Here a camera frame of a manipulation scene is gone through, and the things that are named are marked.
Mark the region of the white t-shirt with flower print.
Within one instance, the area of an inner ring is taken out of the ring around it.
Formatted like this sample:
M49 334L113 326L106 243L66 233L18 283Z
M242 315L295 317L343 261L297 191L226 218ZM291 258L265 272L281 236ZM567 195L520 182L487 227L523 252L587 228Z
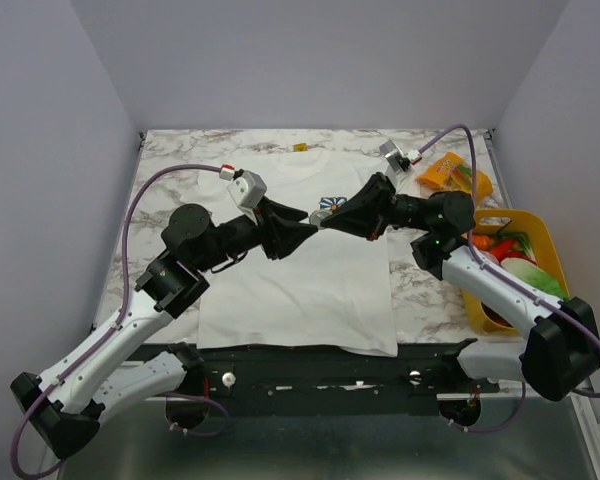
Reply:
M388 169L381 157L320 150L247 155L230 163L260 175L271 200L307 213L341 207L373 174ZM330 345L395 356L387 240L321 230L283 260L250 251L209 277L198 345Z

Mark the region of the yellow sunflower brooch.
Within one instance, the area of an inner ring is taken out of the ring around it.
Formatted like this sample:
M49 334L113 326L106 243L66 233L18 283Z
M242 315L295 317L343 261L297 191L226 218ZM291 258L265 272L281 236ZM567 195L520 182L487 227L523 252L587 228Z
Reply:
M320 227L322 225L322 222L325 219L327 219L331 214L332 212L327 209L315 210L309 216L309 223L314 226Z

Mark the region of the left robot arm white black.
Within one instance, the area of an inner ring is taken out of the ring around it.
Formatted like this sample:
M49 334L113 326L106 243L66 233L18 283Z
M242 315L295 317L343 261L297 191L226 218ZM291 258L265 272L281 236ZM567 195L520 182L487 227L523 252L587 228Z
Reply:
M125 375L113 373L204 294L205 272L219 273L256 248L271 260L288 257L318 231L307 217L267 198L253 217L241 215L220 225L199 204L177 208L161 233L165 250L137 279L118 314L56 365L39 375L23 372L10 385L28 423L55 456L73 456L106 420L146 398L170 392L206 395L204 361L185 343L167 347Z

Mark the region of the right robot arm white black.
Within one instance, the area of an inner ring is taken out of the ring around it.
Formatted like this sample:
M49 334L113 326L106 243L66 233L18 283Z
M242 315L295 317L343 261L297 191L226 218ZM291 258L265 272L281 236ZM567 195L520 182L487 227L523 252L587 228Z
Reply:
M475 226L469 194L440 192L427 199L399 194L376 173L320 225L369 241L389 227L422 231L411 243L418 267L469 292L522 336L517 344L467 344L440 367L447 389L463 391L476 379L512 380L559 401L600 368L591 307L532 287L479 253L467 237Z

